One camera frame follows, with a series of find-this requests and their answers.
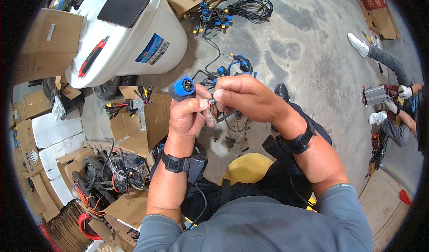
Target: smartphone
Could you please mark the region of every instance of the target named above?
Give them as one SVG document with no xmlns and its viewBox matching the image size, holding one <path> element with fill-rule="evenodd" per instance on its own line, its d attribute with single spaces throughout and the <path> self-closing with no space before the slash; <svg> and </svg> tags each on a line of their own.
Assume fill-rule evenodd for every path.
<svg viewBox="0 0 429 252">
<path fill-rule="evenodd" d="M 97 19 L 132 28 L 148 3 L 149 0 L 107 0 Z"/>
</svg>

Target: white sneaker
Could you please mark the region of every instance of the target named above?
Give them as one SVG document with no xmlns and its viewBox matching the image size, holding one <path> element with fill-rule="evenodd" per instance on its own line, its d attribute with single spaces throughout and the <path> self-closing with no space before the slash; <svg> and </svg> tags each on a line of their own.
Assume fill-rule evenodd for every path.
<svg viewBox="0 0 429 252">
<path fill-rule="evenodd" d="M 358 38 L 356 38 L 356 36 L 354 36 L 350 32 L 347 33 L 347 38 L 349 39 L 349 42 L 351 43 L 351 45 L 353 45 L 353 47 L 359 52 L 362 58 L 368 55 L 369 47 L 368 45 L 365 44 L 363 40 L 359 40 Z"/>
<path fill-rule="evenodd" d="M 373 112 L 369 116 L 368 123 L 370 125 L 374 125 L 374 124 L 379 125 L 385 119 L 387 119 L 387 112 L 385 112 L 385 111 Z"/>
</svg>

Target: gray long-sleeve shirt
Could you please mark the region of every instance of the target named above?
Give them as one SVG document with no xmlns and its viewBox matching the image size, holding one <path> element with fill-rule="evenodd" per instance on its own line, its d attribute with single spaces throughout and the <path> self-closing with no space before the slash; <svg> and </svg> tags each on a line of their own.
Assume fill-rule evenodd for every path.
<svg viewBox="0 0 429 252">
<path fill-rule="evenodd" d="M 134 251 L 372 251 L 371 229 L 351 185 L 326 190 L 316 209 L 242 197 L 186 232 L 168 217 L 148 215 Z"/>
</svg>

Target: yellow seat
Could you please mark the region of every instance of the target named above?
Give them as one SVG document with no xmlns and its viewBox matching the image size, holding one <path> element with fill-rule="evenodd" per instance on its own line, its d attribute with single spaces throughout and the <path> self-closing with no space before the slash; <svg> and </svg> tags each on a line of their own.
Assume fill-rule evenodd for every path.
<svg viewBox="0 0 429 252">
<path fill-rule="evenodd" d="M 228 164 L 225 173 L 223 173 L 217 184 L 222 186 L 223 179 L 230 180 L 231 185 L 237 182 L 256 183 L 265 176 L 273 163 L 270 158 L 260 153 L 244 154 Z M 313 204 L 316 203 L 313 197 L 309 201 Z"/>
</svg>

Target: plastic bag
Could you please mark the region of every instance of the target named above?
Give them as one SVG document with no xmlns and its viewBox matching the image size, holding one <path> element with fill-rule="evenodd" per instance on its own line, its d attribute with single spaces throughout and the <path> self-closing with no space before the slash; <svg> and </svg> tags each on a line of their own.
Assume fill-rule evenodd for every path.
<svg viewBox="0 0 429 252">
<path fill-rule="evenodd" d="M 52 107 L 52 114 L 54 115 L 55 121 L 61 120 L 61 117 L 66 115 L 66 110 L 64 109 L 63 104 L 61 103 L 60 97 L 55 96 L 54 106 Z"/>
</svg>

